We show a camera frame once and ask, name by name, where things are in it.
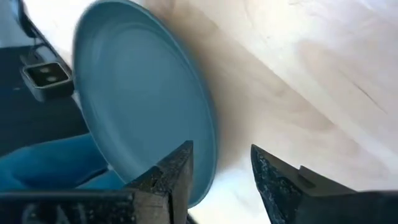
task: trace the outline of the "wooden surface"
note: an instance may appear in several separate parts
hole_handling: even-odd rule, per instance
[[[92,0],[25,0],[70,62]],[[220,161],[200,223],[268,223],[250,145],[356,190],[398,188],[394,0],[146,0],[199,61],[216,103]]]

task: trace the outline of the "blue plate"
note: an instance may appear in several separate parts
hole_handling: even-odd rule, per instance
[[[201,73],[163,23],[127,0],[92,4],[76,28],[73,69],[88,128],[122,180],[193,140],[189,204],[199,203],[215,176],[215,111]]]

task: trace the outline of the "light wood table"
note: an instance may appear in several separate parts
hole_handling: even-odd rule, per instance
[[[25,0],[71,62],[92,0]],[[250,145],[355,190],[398,189],[398,4],[143,0],[185,41],[216,103],[220,161],[200,223],[268,223]]]

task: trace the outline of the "blue cloth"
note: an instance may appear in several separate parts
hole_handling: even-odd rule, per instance
[[[20,148],[0,158],[0,190],[120,189],[89,134]]]

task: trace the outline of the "wood grain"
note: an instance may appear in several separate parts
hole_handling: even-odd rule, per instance
[[[71,63],[74,27],[92,0],[25,1]],[[200,223],[268,222],[252,176],[252,143],[356,190],[398,188],[395,1],[141,4],[188,46],[216,104],[218,171],[190,210]]]

